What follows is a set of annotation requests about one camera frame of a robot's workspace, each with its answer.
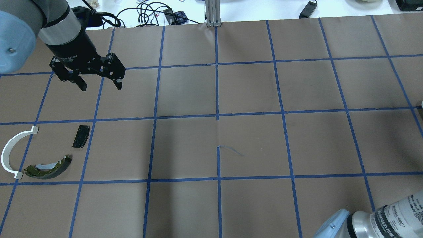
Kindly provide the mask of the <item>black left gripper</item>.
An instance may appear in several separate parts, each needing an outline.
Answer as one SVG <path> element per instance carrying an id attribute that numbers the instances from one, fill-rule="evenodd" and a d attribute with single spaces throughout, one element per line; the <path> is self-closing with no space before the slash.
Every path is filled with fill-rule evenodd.
<path id="1" fill-rule="evenodd" d="M 87 84 L 80 74 L 100 73 L 112 80 L 118 90 L 122 89 L 126 68 L 115 53 L 101 57 L 85 31 L 80 31 L 75 39 L 63 45 L 46 45 L 54 54 L 49 66 L 59 80 L 75 83 L 86 91 Z"/>

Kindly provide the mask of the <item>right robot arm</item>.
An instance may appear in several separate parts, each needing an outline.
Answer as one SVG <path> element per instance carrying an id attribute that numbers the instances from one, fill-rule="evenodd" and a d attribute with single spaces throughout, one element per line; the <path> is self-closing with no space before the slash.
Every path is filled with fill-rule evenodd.
<path id="1" fill-rule="evenodd" d="M 373 213 L 340 209 L 313 235 L 314 238 L 421 238 L 423 192 L 419 191 Z"/>

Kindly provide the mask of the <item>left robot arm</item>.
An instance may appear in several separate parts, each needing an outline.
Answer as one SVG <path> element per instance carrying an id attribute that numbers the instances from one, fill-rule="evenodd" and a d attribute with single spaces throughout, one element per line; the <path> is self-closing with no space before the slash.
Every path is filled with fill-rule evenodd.
<path id="1" fill-rule="evenodd" d="M 82 91 L 83 74 L 97 74 L 122 89 L 125 67 L 115 53 L 98 54 L 86 28 L 103 23 L 119 27 L 118 18 L 98 12 L 85 0 L 70 7 L 66 0 L 2 0 L 0 10 L 1 74 L 20 70 L 41 39 L 53 53 L 49 66 L 61 81 L 75 83 Z"/>

